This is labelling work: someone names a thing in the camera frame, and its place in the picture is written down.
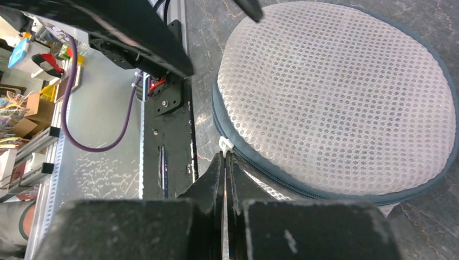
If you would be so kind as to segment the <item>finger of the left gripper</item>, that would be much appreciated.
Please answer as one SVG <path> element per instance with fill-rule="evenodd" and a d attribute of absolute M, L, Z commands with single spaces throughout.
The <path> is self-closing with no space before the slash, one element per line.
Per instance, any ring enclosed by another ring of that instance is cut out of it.
<path fill-rule="evenodd" d="M 257 0 L 233 0 L 233 2 L 254 22 L 259 23 L 263 16 L 263 10 Z"/>
<path fill-rule="evenodd" d="M 78 28 L 188 77 L 192 62 L 148 1 L 1 1 L 1 5 Z"/>

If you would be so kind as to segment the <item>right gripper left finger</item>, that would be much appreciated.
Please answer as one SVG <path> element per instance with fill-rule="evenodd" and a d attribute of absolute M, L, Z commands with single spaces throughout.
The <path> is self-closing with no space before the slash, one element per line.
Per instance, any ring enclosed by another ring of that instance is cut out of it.
<path fill-rule="evenodd" d="M 64 204 L 36 259 L 222 259 L 224 161 L 177 198 Z"/>

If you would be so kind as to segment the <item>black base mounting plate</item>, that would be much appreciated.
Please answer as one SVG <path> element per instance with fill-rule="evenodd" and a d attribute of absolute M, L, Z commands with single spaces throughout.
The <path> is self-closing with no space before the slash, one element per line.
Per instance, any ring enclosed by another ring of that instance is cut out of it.
<path fill-rule="evenodd" d="M 175 198 L 195 181 L 197 160 L 188 80 L 169 72 L 142 106 L 142 199 Z"/>

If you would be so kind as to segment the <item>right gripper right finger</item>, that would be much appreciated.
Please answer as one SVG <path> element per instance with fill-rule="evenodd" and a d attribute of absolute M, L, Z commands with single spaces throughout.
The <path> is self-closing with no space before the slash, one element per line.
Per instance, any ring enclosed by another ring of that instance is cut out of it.
<path fill-rule="evenodd" d="M 231 259 L 401 259 L 390 225 L 371 203 L 276 200 L 232 153 L 225 158 Z"/>

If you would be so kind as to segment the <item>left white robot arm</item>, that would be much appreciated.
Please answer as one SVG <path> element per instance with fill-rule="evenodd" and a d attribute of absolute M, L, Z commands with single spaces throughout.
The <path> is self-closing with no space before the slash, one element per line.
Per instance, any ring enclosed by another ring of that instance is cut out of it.
<path fill-rule="evenodd" d="M 155 77 L 172 72 L 181 77 L 194 67 L 162 1 L 1 1 L 1 7 L 70 25 L 89 36 L 89 46 L 123 69 L 141 69 Z"/>

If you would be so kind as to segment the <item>white mesh laundry bag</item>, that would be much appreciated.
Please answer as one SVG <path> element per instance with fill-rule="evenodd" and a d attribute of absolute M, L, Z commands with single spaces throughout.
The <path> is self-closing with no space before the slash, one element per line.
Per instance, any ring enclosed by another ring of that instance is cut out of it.
<path fill-rule="evenodd" d="M 233 152 L 299 196 L 390 211 L 458 153 L 458 98 L 438 52 L 350 6 L 286 2 L 231 32 L 213 117 Z"/>

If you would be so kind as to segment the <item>white zipper pull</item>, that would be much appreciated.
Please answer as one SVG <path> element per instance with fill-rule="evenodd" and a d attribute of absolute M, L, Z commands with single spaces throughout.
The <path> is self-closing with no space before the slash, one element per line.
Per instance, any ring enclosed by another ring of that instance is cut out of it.
<path fill-rule="evenodd" d="M 219 138 L 219 147 L 222 151 L 222 156 L 226 159 L 228 153 L 233 151 L 234 144 L 228 138 L 221 136 Z"/>

